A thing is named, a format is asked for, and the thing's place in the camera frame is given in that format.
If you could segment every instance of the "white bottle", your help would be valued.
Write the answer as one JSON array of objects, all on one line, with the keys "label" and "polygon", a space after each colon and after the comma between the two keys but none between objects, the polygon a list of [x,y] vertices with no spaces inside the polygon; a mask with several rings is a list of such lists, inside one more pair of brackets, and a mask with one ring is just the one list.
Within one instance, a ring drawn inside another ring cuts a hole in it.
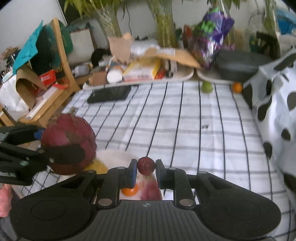
[{"label": "white bottle", "polygon": [[83,65],[78,65],[75,67],[75,69],[72,70],[72,74],[74,75],[75,78],[79,76],[84,76],[89,73],[89,66],[86,64]]}]

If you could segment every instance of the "white tablecloth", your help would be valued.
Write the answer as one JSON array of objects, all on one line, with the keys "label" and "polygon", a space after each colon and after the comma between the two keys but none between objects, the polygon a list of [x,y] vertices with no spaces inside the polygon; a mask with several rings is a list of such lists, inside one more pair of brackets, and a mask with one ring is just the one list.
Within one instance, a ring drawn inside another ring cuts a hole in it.
[{"label": "white tablecloth", "polygon": [[[214,86],[211,94],[200,87],[197,81],[133,86],[125,101],[97,104],[86,102],[91,91],[80,91],[64,112],[78,108],[76,115],[91,124],[98,149],[148,155],[188,174],[207,171],[271,199],[282,213],[275,239],[293,240],[295,212],[243,97],[228,85]],[[22,192],[36,192],[58,178],[41,172]],[[173,199],[173,192],[166,190],[164,197]]]}]

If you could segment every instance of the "orange fruit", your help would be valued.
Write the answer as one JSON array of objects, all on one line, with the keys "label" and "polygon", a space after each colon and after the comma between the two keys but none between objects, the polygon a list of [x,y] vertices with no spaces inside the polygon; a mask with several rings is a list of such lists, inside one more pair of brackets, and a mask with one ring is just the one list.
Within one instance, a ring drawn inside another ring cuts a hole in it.
[{"label": "orange fruit", "polygon": [[134,188],[130,189],[130,188],[123,188],[121,189],[121,192],[126,195],[127,197],[131,197],[137,194],[137,192],[139,191],[139,186],[136,184]]},{"label": "orange fruit", "polygon": [[234,93],[241,93],[242,92],[242,84],[235,82],[232,86],[231,89]]}]

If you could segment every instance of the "food package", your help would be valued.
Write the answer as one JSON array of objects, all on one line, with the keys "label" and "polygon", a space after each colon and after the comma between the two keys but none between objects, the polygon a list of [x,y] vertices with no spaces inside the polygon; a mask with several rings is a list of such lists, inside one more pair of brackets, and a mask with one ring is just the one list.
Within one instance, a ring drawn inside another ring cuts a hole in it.
[{"label": "food package", "polygon": [[132,61],[123,72],[123,79],[125,82],[154,80],[160,65],[161,59],[159,58],[141,58]]},{"label": "food package", "polygon": [[176,61],[181,65],[185,65],[185,66],[189,66],[197,69],[201,68],[200,64],[196,61],[196,59],[187,50],[184,50],[184,49],[149,48],[146,51],[144,56],[168,59],[171,61]]},{"label": "food package", "polygon": [[219,7],[216,7],[209,9],[202,21],[194,28],[188,50],[203,67],[207,69],[211,67],[233,25],[234,20],[225,17]]}]

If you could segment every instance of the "cardboard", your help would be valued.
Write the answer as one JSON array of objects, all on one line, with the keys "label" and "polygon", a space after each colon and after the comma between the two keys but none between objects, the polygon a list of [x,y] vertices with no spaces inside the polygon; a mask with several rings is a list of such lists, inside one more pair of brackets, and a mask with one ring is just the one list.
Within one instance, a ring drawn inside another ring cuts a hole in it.
[{"label": "cardboard", "polygon": [[106,85],[106,84],[108,84],[106,71],[93,72],[92,76],[89,78],[90,86],[99,86],[99,85]]},{"label": "cardboard", "polygon": [[35,90],[37,88],[47,90],[38,75],[27,65],[17,70],[15,88],[30,110],[33,108],[36,100]]},{"label": "cardboard", "polygon": [[157,57],[162,59],[169,59],[176,61],[179,64],[189,66],[196,69],[201,69],[201,65],[198,61],[187,51],[184,49],[173,49],[173,48],[149,48],[144,57]]},{"label": "cardboard", "polygon": [[114,61],[121,64],[128,64],[131,61],[131,45],[134,39],[129,33],[121,38],[108,37],[110,51]]}]

